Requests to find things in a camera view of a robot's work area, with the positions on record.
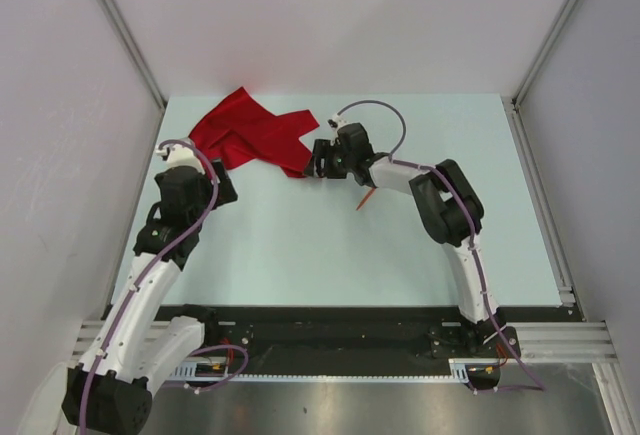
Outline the red cloth napkin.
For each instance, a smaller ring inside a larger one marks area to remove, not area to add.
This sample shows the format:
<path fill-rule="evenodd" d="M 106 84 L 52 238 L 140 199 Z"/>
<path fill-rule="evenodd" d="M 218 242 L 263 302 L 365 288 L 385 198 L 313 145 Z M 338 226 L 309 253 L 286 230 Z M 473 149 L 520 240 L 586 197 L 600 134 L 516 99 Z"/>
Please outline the red cloth napkin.
<path fill-rule="evenodd" d="M 312 153 L 301 138 L 318 127 L 309 110 L 275 115 L 239 88 L 206 113 L 189 138 L 228 170 L 259 160 L 279 167 L 289 178 L 302 178 Z"/>

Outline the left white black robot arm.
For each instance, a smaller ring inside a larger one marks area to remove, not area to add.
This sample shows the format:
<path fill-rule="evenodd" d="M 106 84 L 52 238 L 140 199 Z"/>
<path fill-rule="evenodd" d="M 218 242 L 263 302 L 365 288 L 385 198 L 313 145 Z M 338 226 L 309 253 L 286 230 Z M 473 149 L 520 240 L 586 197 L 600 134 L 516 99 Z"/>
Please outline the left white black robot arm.
<path fill-rule="evenodd" d="M 221 342 L 214 314 L 185 307 L 154 340 L 147 335 L 167 292 L 199 242 L 203 215 L 238 195 L 221 160 L 211 173 L 196 162 L 154 178 L 160 199 L 138 232 L 125 287 L 98 335 L 69 369 L 62 411 L 79 428 L 138 434 L 154 396 L 193 351 L 207 355 Z"/>

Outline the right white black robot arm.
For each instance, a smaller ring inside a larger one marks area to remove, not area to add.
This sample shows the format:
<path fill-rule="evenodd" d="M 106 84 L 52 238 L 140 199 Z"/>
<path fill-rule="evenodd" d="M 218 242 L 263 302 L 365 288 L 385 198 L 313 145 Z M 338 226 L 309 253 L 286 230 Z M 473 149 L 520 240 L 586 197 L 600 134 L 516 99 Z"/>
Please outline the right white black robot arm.
<path fill-rule="evenodd" d="M 413 198 L 422 225 L 449 260 L 458 294 L 458 309 L 467 325 L 463 348 L 484 356 L 497 344 L 505 322 L 499 318 L 485 274 L 480 248 L 484 207 L 457 162 L 420 165 L 376 152 L 359 123 L 334 125 L 333 139 L 314 142 L 304 174 L 344 179 L 371 189 L 389 189 Z"/>

